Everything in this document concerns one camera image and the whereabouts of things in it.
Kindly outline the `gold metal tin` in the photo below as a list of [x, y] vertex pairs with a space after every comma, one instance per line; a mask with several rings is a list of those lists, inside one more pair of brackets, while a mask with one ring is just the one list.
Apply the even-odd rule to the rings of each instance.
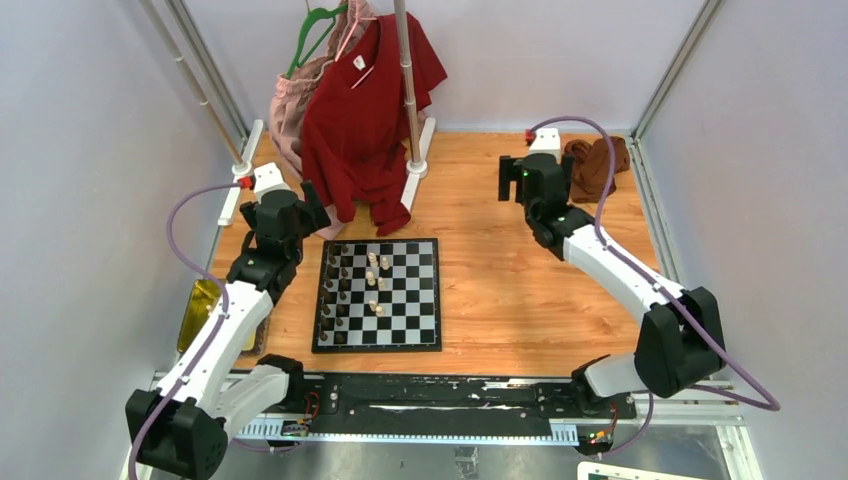
[[[183, 317], [177, 351], [186, 352], [209, 318], [214, 303], [220, 297], [220, 288], [212, 281], [200, 279], [194, 282]], [[258, 356], [264, 351], [267, 339], [268, 319], [263, 319], [249, 336], [241, 356]]]

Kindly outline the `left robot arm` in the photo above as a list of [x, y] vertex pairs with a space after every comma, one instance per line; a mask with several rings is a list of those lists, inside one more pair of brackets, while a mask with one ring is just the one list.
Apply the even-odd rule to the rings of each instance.
[[327, 227], [328, 214], [309, 181], [295, 193], [285, 184], [258, 193], [240, 212], [250, 230], [225, 280], [176, 246], [174, 208], [166, 238], [178, 259], [220, 290], [210, 318], [177, 364], [152, 390], [136, 390], [125, 413], [131, 449], [126, 473], [139, 465], [183, 479], [209, 479], [233, 437], [266, 408], [298, 411], [306, 400], [302, 363], [268, 355], [230, 388], [223, 383], [243, 345], [270, 316], [303, 260], [303, 242]]

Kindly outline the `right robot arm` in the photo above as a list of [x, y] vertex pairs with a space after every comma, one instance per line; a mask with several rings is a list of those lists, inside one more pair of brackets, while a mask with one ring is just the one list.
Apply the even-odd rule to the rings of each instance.
[[718, 302], [704, 287], [686, 289], [647, 268], [569, 204], [567, 163], [549, 153], [499, 159], [498, 198], [523, 207], [534, 240], [602, 286], [639, 325], [635, 351], [605, 355], [572, 373], [571, 403], [596, 417], [611, 397], [649, 391], [669, 398], [718, 372], [724, 338]]

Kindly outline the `black white chessboard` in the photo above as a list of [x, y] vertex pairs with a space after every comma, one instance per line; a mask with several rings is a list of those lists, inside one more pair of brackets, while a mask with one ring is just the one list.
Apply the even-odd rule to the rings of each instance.
[[441, 313], [436, 238], [323, 244], [313, 353], [439, 352]]

